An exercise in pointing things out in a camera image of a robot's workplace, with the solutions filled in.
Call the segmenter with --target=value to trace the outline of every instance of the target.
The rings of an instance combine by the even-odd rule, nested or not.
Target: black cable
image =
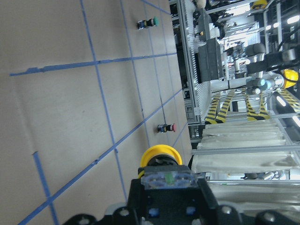
[[[239,89],[239,88],[245,88],[247,87],[247,85],[242,85],[242,86],[239,86],[239,87],[236,87],[236,88],[228,88],[228,89],[224,89],[224,90],[217,90],[217,91],[214,91],[212,93],[216,93],[216,92],[219,92],[219,91],[225,91],[225,90],[232,90],[232,89]]]
[[[245,92],[246,92],[246,91],[242,91],[241,93],[234,94],[232,97],[238,96],[238,95],[240,95],[240,94],[242,94],[242,93],[245,93]],[[211,102],[211,103],[215,103],[215,102],[217,102],[217,101],[219,101],[219,100],[221,100],[221,99],[223,99],[223,98],[226,98],[226,97],[228,97],[228,96],[225,96],[225,97],[219,98],[218,100],[216,100],[216,101],[213,101],[213,102]]]
[[[294,30],[289,34],[288,37],[290,37],[291,35],[293,35],[294,33],[296,33],[299,29],[300,29],[300,26],[297,27],[296,29],[294,29]],[[287,39],[288,39],[288,38],[284,38],[284,39],[282,40],[282,42],[279,44],[279,46],[278,46],[278,48],[277,48],[277,52],[279,52],[281,46],[287,41]]]

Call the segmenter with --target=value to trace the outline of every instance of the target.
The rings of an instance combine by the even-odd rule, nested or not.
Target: white fabric curtain
[[[209,183],[219,204],[231,204],[239,212],[255,216],[264,210],[276,210],[290,219],[300,222],[300,191],[295,184],[242,184],[225,185],[225,182]]]
[[[228,122],[206,125],[198,150],[285,145],[286,141],[272,120]],[[195,155],[195,173],[264,173],[298,168],[290,152]]]

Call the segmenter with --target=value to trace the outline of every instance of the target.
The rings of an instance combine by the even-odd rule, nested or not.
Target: blue tape line
[[[60,223],[58,222],[58,218],[57,218],[56,211],[55,211],[53,203],[50,203],[49,207],[50,207],[50,212],[51,212],[54,224],[55,225],[60,225]]]
[[[122,10],[122,15],[123,15],[123,21],[124,21],[127,41],[128,41],[128,45],[129,45],[130,57],[132,58],[132,48],[131,48],[131,43],[130,43],[130,39],[129,39],[129,32],[128,32],[128,27],[127,27],[127,23],[126,23],[126,17],[125,17],[125,12],[124,12],[124,7],[123,7],[123,1],[122,0],[120,0],[120,4],[121,4],[121,10]],[[139,97],[140,107],[141,107],[141,111],[142,111],[142,119],[145,120],[143,104],[142,104],[142,98],[141,98],[141,92],[140,92],[140,88],[139,88],[138,81],[137,81],[137,76],[136,76],[135,63],[134,63],[133,60],[131,62],[132,62],[133,72],[134,72],[134,75],[135,75],[135,84],[136,84],[136,87],[137,87],[137,93],[138,93],[138,97]],[[147,130],[147,125],[146,125],[146,123],[144,123],[144,125],[145,125],[145,131],[146,131],[146,136],[147,136],[148,148],[150,148],[150,139],[149,139],[149,134],[148,134],[148,130]]]
[[[44,171],[43,171],[43,168],[42,168],[42,165],[41,165],[41,161],[39,160],[39,157],[38,157],[38,152],[33,153],[33,158],[34,158],[34,161],[36,163],[37,172],[38,172],[39,177],[41,179],[45,196],[46,196],[47,199],[49,199],[51,197],[51,194],[50,194],[50,190],[49,190],[49,187],[48,187],[48,184],[47,184],[47,181],[46,181],[46,177],[44,175]],[[52,219],[54,221],[54,224],[59,225],[57,215],[56,215],[56,211],[55,211],[55,208],[54,208],[52,203],[50,203],[50,211],[51,211],[51,215],[52,215]]]
[[[113,60],[99,60],[97,61],[97,64],[107,64],[112,62],[124,62],[124,61],[130,61],[130,60],[142,60],[142,59],[150,59],[150,58],[157,58],[167,55],[176,55],[177,53],[168,53],[168,54],[157,54],[157,55],[146,55],[146,56],[136,56],[136,57],[129,57],[129,58],[119,58],[119,59],[113,59]],[[27,75],[27,74],[36,74],[36,73],[44,73],[48,71],[56,71],[56,70],[62,70],[62,69],[72,69],[72,68],[79,68],[79,67],[88,67],[88,66],[94,66],[95,62],[78,62],[78,63],[70,63],[70,64],[62,64],[62,65],[54,65],[54,66],[45,66],[43,68],[37,68],[32,67],[28,68],[24,72],[20,73],[10,73],[10,76],[20,76],[20,75]]]
[[[50,203],[44,202],[40,206],[38,206],[35,210],[33,210],[25,219],[23,219],[18,225],[26,225],[31,221],[38,213],[40,213],[44,208],[46,208]]]
[[[180,131],[180,133],[179,133],[178,137],[176,138],[176,140],[175,140],[175,142],[174,142],[174,144],[173,144],[172,147],[174,147],[174,146],[176,145],[177,141],[179,140],[180,136],[182,135],[182,132],[184,131],[184,128],[186,128],[187,124],[188,124],[188,123],[186,123],[186,124],[184,125],[183,129]]]
[[[46,195],[46,198],[49,198],[51,196],[51,194],[49,191],[49,187],[47,185],[46,177],[44,175],[43,168],[42,168],[41,162],[39,160],[37,151],[35,153],[33,153],[33,158],[36,163],[37,171],[38,171],[39,177],[40,177],[42,185],[43,185],[44,193]]]
[[[120,161],[119,161],[119,157],[118,157],[118,151],[115,150],[114,153],[115,153],[116,160],[117,160],[119,174],[122,174],[122,172],[121,172],[121,165],[120,165]],[[120,176],[120,179],[121,179],[121,185],[122,185],[122,190],[123,190],[123,194],[124,194],[124,197],[125,197],[125,201],[127,202],[128,198],[127,198],[127,194],[126,194],[126,189],[125,189],[125,184],[124,184],[123,176]]]
[[[148,1],[146,1],[146,0],[142,0],[142,2],[144,2],[144,3],[146,3],[146,4],[150,5],[150,6],[152,6],[152,7],[156,8],[156,9],[158,9],[159,11],[161,11],[161,12],[163,12],[163,13],[166,13],[166,14],[168,14],[168,15],[171,15],[169,12],[163,10],[163,9],[160,8],[160,7],[157,7],[156,5],[153,5],[152,3],[150,3],[150,2],[148,2]]]

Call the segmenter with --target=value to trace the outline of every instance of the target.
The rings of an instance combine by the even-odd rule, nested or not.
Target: ceiling light
[[[292,119],[295,121],[295,123],[297,123],[297,125],[300,127],[300,119],[298,118],[298,116],[293,116]]]
[[[283,107],[286,106],[285,101],[280,96],[277,96],[276,99]]]
[[[296,15],[287,19],[287,24],[295,23],[298,22],[299,20],[300,20],[300,15]]]

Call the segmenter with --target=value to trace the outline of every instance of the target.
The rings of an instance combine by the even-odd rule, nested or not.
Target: yellow black striped tape
[[[249,121],[254,121],[254,120],[268,120],[270,119],[270,116],[264,107],[263,104],[263,94],[260,94],[260,108],[259,108],[259,113],[256,113],[254,109],[252,108],[248,95],[244,94],[246,106],[247,106],[247,120]]]
[[[207,116],[205,118],[205,124],[215,124],[217,123],[216,121],[216,112],[217,112],[217,107],[219,104],[219,99],[220,99],[220,93],[214,95],[214,98],[212,99],[212,103],[210,106],[210,109],[207,113]]]
[[[225,121],[226,121],[227,112],[228,112],[228,109],[229,109],[231,99],[234,96],[234,93],[235,93],[235,90],[230,90],[229,91],[229,93],[228,93],[228,95],[227,95],[227,97],[226,97],[219,113],[217,114],[216,119],[222,121],[223,123],[225,123]]]
[[[296,113],[300,113],[300,104],[298,99],[291,95],[286,89],[279,91],[280,95],[288,102]]]

